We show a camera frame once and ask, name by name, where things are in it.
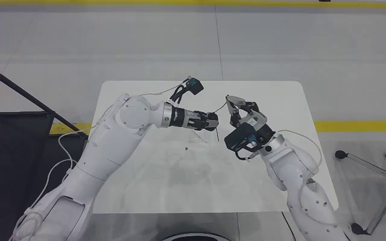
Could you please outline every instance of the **table surface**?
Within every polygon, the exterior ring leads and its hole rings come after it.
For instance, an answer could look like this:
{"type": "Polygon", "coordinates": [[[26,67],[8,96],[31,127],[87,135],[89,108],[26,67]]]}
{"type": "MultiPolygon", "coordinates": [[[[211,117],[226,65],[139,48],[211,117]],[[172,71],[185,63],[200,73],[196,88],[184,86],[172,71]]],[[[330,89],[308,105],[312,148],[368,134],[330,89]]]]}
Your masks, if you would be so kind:
{"type": "MultiPolygon", "coordinates": [[[[93,124],[122,93],[155,93],[178,85],[179,81],[107,81],[103,84],[93,124]]],[[[226,95],[239,96],[258,104],[275,130],[302,133],[319,147],[302,86],[293,81],[202,81],[204,90],[194,96],[186,93],[180,107],[188,110],[215,111],[226,95]]],[[[153,104],[166,101],[172,92],[150,95],[153,104]]],[[[217,112],[216,132],[183,128],[151,130],[129,161],[103,185],[94,213],[225,213],[287,211],[286,192],[280,191],[267,175],[264,162],[238,160],[224,143],[234,129],[224,107],[217,112]]],[[[317,148],[310,141],[284,133],[293,144],[307,150],[316,160],[317,148]]],[[[314,178],[327,193],[334,209],[338,200],[330,173],[323,164],[314,178]]]]}

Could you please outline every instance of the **yellow line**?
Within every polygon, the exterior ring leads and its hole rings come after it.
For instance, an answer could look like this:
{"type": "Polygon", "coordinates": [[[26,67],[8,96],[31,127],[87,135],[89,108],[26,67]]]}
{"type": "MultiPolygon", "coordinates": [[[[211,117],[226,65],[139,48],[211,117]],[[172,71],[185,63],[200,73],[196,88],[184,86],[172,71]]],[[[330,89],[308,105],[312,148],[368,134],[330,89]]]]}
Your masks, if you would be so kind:
{"type": "Polygon", "coordinates": [[[317,2],[259,0],[0,0],[0,5],[223,5],[260,7],[386,8],[386,2],[317,2]]]}
{"type": "MultiPolygon", "coordinates": [[[[383,132],[386,131],[386,120],[374,121],[315,121],[318,132],[383,132]]],[[[74,123],[80,130],[90,128],[91,123],[74,123]]],[[[53,123],[50,134],[70,133],[72,130],[63,123],[53,123]]]]}
{"type": "Polygon", "coordinates": [[[375,121],[315,121],[318,132],[386,131],[386,120],[375,121]]]}
{"type": "MultiPolygon", "coordinates": [[[[79,130],[83,130],[83,129],[91,127],[91,123],[73,123],[73,124],[79,130]]],[[[51,135],[53,135],[53,134],[65,134],[65,133],[70,133],[70,132],[73,132],[73,129],[69,128],[68,126],[66,126],[63,123],[53,123],[51,126],[51,130],[49,131],[49,133],[51,135]]],[[[90,134],[90,129],[88,129],[87,131],[84,131],[84,133],[86,133],[87,135],[90,134]]]]}

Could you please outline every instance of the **black metal pole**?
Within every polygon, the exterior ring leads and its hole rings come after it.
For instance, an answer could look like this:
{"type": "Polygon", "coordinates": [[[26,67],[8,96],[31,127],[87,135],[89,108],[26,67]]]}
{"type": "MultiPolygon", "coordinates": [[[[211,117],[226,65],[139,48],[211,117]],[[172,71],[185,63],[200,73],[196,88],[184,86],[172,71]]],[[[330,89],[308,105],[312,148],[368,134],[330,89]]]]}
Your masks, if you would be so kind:
{"type": "MultiPolygon", "coordinates": [[[[22,89],[20,86],[18,86],[17,84],[15,84],[14,82],[12,82],[10,79],[8,79],[7,77],[3,76],[2,74],[0,74],[0,81],[3,82],[4,84],[6,84],[7,86],[9,86],[9,88],[13,89],[14,91],[18,92],[19,94],[21,94],[22,96],[24,96],[25,98],[27,98],[29,101],[31,101],[32,103],[36,104],[37,106],[39,106],[40,108],[42,108],[43,110],[45,110],[46,112],[52,114],[56,119],[60,120],[61,122],[63,122],[65,125],[67,125],[69,128],[73,129],[74,131],[79,131],[79,129],[71,124],[70,122],[68,122],[65,118],[63,118],[61,115],[59,115],[58,113],[56,113],[55,111],[53,111],[52,109],[50,109],[48,106],[46,106],[45,104],[41,103],[38,99],[36,99],[35,97],[33,97],[31,94],[29,94],[27,91],[25,91],[24,89],[22,89]]],[[[79,135],[81,135],[82,137],[84,136],[87,136],[85,133],[83,132],[79,132],[79,135]]]]}

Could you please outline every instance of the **gray floor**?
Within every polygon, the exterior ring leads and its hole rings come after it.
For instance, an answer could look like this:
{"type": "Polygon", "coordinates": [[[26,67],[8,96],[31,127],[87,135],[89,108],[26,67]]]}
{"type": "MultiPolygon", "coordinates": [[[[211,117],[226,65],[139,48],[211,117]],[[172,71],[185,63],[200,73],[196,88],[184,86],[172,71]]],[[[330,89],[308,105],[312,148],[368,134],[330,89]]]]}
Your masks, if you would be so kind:
{"type": "MultiPolygon", "coordinates": [[[[313,8],[0,8],[0,73],[71,122],[91,122],[106,80],[299,81],[315,121],[386,119],[385,11],[313,8]]],[[[40,110],[0,86],[0,111],[40,110]]],[[[333,153],[385,166],[385,134],[320,133],[341,224],[366,227],[385,179],[333,153]]],[[[302,240],[293,221],[289,222],[302,240]]],[[[292,240],[281,213],[108,214],[84,240],[159,240],[208,231],[292,240]]],[[[384,240],[386,221],[372,237],[384,240]]]]}

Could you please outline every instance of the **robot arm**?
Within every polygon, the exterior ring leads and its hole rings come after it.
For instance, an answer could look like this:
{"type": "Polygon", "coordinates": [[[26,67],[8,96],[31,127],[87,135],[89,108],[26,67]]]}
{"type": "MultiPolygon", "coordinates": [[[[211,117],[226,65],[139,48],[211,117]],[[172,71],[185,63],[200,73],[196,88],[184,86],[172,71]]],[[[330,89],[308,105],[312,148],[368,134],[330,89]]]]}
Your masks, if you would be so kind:
{"type": "Polygon", "coordinates": [[[281,191],[287,191],[288,210],[304,238],[310,241],[349,240],[337,224],[334,209],[322,186],[312,179],[319,171],[316,161],[283,135],[275,135],[255,102],[235,96],[227,96],[226,102],[230,124],[236,127],[224,139],[227,148],[240,160],[250,161],[261,156],[274,184],[281,191]],[[247,116],[241,118],[239,110],[246,111],[247,116]],[[240,157],[238,152],[242,149],[252,154],[240,157]]]}
{"type": "Polygon", "coordinates": [[[78,240],[103,184],[130,158],[152,125],[213,131],[218,118],[169,102],[151,105],[143,96],[120,96],[97,122],[76,167],[61,185],[27,209],[13,239],[78,240]]]}

